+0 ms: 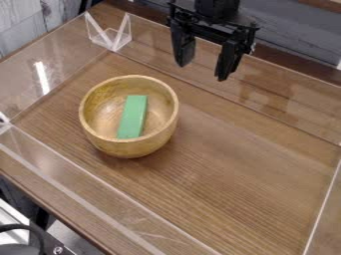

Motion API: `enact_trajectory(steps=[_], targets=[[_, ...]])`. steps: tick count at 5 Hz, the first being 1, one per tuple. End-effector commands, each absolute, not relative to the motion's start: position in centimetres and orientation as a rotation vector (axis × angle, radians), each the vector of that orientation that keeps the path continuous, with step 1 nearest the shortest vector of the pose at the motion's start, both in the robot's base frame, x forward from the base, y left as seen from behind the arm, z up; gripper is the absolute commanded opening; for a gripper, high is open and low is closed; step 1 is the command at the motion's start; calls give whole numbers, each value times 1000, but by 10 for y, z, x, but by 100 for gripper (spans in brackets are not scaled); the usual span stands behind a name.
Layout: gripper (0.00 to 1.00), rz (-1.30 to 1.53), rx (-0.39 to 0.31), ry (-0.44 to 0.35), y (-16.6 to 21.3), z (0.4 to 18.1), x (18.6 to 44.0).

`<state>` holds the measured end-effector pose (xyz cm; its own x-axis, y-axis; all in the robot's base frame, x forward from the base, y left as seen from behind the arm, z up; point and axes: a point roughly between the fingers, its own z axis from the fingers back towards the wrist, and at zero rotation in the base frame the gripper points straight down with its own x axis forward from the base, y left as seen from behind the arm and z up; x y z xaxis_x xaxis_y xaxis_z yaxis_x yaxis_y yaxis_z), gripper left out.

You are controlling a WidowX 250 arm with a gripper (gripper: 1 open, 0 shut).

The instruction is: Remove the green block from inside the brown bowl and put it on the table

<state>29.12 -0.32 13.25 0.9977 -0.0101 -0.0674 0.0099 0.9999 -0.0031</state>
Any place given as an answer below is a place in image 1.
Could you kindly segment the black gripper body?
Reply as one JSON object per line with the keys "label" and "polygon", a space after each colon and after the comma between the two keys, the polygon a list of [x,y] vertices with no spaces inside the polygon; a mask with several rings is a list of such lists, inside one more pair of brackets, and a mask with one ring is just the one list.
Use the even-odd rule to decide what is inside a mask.
{"label": "black gripper body", "polygon": [[240,43],[244,53],[255,50],[260,25],[240,11],[241,0],[170,0],[169,26],[180,22],[194,37],[222,44],[228,39]]}

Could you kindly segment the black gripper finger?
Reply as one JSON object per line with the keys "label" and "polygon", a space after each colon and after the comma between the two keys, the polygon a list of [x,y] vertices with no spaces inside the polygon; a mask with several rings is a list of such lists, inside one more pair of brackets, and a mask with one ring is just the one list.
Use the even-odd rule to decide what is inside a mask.
{"label": "black gripper finger", "polygon": [[185,67],[194,58],[196,38],[192,31],[180,22],[170,22],[173,55],[177,64]]}
{"label": "black gripper finger", "polygon": [[236,72],[241,56],[242,48],[240,46],[240,43],[234,40],[228,40],[222,44],[214,70],[214,75],[221,82],[225,81],[229,75]]}

